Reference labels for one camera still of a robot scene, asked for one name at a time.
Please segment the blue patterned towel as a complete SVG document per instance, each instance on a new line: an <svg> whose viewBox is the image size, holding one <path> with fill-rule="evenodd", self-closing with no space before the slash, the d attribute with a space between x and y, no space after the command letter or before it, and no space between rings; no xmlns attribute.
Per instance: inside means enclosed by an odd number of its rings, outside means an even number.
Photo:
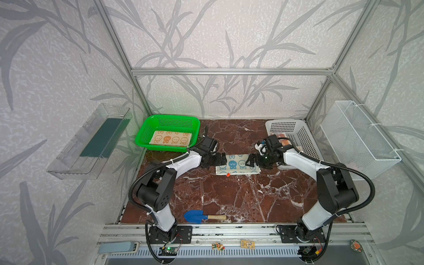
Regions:
<svg viewBox="0 0 424 265"><path fill-rule="evenodd" d="M248 167L245 165L249 154L242 155L226 155L227 164L215 167L215 174L219 176L224 175L253 175L259 174L261 169L257 166Z"/></svg>

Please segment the white plastic basket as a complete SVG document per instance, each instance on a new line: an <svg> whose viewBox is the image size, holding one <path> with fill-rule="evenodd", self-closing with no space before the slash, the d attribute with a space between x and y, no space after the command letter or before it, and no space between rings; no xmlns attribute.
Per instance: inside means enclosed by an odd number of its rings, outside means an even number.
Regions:
<svg viewBox="0 0 424 265"><path fill-rule="evenodd" d="M271 167L277 166L280 170L300 170L310 176L324 165L319 164L324 158L306 124L299 119L279 119L266 122L268 135L284 134L293 147L286 151L280 158L275 159Z"/></svg>

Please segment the green plastic basket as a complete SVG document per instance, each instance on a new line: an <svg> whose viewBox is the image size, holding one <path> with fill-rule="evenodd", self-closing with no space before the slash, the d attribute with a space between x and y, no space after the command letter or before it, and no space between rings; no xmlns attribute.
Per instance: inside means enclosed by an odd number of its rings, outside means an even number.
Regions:
<svg viewBox="0 0 424 265"><path fill-rule="evenodd" d="M148 117L135 137L135 143L151 151L186 152L197 142L198 118L156 114Z"/></svg>

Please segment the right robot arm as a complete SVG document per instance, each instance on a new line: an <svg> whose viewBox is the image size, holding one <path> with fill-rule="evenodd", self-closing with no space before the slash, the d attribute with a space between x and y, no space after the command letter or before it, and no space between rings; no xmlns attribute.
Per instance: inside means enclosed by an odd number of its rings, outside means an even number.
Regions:
<svg viewBox="0 0 424 265"><path fill-rule="evenodd" d="M297 226L292 231L292 235L299 241L309 242L320 233L322 227L332 224L341 215L364 208L374 199L375 185L364 173L343 163L333 164L316 159L300 151L296 146L283 145L282 140L289 138L270 135L258 142L256 145L258 153L250 154L245 165L272 169L275 164L284 163L316 181L318 201L297 221ZM364 179L370 188L367 199L357 206L351 206L360 199L351 174Z"/></svg>

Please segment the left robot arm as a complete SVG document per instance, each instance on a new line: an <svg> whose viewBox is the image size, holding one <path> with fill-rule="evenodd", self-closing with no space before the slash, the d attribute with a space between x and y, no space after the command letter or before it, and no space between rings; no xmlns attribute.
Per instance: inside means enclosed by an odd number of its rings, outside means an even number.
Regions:
<svg viewBox="0 0 424 265"><path fill-rule="evenodd" d="M177 221L169 206L178 177L196 168L210 168L227 163L226 154L219 152L219 142L206 134L187 151L163 162L152 162L128 190L128 201L146 211L153 219L153 227L173 235Z"/></svg>

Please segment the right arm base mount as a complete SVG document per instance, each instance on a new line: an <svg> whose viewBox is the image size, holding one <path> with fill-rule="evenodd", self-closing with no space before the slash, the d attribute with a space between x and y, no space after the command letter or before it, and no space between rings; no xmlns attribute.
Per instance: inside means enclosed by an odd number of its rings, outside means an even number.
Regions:
<svg viewBox="0 0 424 265"><path fill-rule="evenodd" d="M326 236L322 228L310 231L301 225L278 224L276 232L280 236L282 243L312 244L314 242L326 242Z"/></svg>

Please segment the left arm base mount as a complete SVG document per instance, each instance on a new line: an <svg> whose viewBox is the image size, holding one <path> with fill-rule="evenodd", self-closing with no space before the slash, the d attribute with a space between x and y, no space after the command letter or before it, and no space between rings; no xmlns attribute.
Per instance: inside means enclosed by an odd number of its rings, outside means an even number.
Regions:
<svg viewBox="0 0 424 265"><path fill-rule="evenodd" d="M173 226L170 231L163 231L157 226L151 226L146 234L146 240L151 244L190 244L192 241L192 226Z"/></svg>

